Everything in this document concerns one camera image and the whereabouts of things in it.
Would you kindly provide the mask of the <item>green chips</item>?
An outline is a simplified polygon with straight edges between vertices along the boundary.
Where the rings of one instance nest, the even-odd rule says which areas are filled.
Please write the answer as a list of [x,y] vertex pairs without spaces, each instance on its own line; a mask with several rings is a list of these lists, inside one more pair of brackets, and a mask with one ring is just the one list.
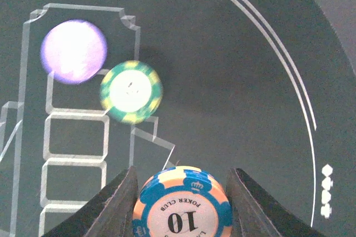
[[125,61],[104,76],[100,84],[100,101],[111,117],[125,124],[138,124],[158,108],[163,86],[157,72],[149,65]]

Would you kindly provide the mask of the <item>blue chips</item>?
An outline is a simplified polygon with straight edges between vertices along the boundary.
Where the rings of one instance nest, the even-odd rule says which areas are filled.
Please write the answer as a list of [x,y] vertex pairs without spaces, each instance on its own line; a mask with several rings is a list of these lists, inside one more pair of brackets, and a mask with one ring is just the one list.
[[209,173],[177,166],[150,177],[133,209],[134,236],[230,236],[232,209]]

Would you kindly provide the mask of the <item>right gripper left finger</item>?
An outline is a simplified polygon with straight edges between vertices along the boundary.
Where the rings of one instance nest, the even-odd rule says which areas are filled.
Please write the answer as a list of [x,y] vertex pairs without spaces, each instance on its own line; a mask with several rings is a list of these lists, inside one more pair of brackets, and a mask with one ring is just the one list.
[[131,166],[44,236],[133,236],[132,217],[137,197],[137,172]]

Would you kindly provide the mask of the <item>purple round button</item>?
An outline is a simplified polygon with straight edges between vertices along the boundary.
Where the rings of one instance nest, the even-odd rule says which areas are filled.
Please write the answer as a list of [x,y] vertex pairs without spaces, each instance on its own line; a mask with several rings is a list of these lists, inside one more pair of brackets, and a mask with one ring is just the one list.
[[107,41],[93,23],[72,19],[53,27],[44,37],[41,64],[48,74],[64,84],[91,79],[107,57]]

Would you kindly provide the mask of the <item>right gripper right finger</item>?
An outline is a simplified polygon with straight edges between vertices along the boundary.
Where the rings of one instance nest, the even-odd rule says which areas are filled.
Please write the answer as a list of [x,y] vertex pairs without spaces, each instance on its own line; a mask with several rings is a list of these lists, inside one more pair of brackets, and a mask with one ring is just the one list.
[[240,168],[231,168],[226,193],[233,211],[231,236],[325,237],[289,212]]

